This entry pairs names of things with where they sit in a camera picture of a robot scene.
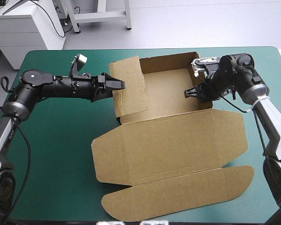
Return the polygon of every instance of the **silver arm segment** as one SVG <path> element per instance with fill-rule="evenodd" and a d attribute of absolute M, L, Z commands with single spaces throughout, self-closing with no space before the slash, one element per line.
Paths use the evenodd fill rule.
<path fill-rule="evenodd" d="M 269 138 L 266 154 L 281 160 L 281 112 L 268 98 L 259 101 L 254 109 Z"/>
<path fill-rule="evenodd" d="M 13 169 L 14 166 L 6 157 L 15 133 L 15 122 L 10 117 L 2 117 L 0 121 L 0 171 L 3 169 Z"/>

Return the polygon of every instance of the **floor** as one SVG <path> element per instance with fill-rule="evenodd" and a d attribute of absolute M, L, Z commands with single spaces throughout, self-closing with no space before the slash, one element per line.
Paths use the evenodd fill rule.
<path fill-rule="evenodd" d="M 96 3 L 73 0 L 81 13 Z M 64 49 L 185 48 L 265 46 L 281 53 L 281 0 L 130 0 L 132 30 L 125 21 L 81 24 L 67 33 Z M 121 10 L 123 0 L 107 0 Z M 17 71 L 0 55 L 0 77 L 12 82 Z M 0 87 L 0 106 L 7 94 Z"/>

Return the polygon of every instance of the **white cabinet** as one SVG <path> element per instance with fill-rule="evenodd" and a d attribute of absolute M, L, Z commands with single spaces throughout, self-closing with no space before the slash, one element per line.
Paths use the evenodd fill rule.
<path fill-rule="evenodd" d="M 9 0 L 0 9 L 0 49 L 14 69 L 19 69 L 26 54 L 33 50 L 60 50 L 66 38 L 59 37 L 46 13 L 28 1 L 11 12 L 4 11 L 18 0 Z M 40 4 L 50 15 L 59 32 L 64 32 L 50 0 L 40 0 Z"/>

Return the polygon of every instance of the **cardboard box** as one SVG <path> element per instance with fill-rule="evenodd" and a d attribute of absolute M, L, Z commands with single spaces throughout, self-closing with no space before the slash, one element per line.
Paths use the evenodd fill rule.
<path fill-rule="evenodd" d="M 100 182 L 131 187 L 107 194 L 105 210 L 141 221 L 231 200 L 250 185 L 250 166 L 222 168 L 247 150 L 242 115 L 185 98 L 200 83 L 190 66 L 196 52 L 110 64 L 126 82 L 114 92 L 121 126 L 92 143 Z"/>

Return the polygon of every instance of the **drawer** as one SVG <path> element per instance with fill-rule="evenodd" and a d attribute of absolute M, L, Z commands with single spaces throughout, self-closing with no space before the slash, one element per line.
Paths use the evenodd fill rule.
<path fill-rule="evenodd" d="M 47 50 L 46 46 L 0 47 L 14 69 L 20 69 L 26 54 L 33 50 Z"/>
<path fill-rule="evenodd" d="M 0 33 L 25 33 L 25 32 L 38 32 L 38 29 L 32 17 L 0 19 Z"/>
<path fill-rule="evenodd" d="M 0 47 L 44 45 L 40 33 L 0 33 Z"/>

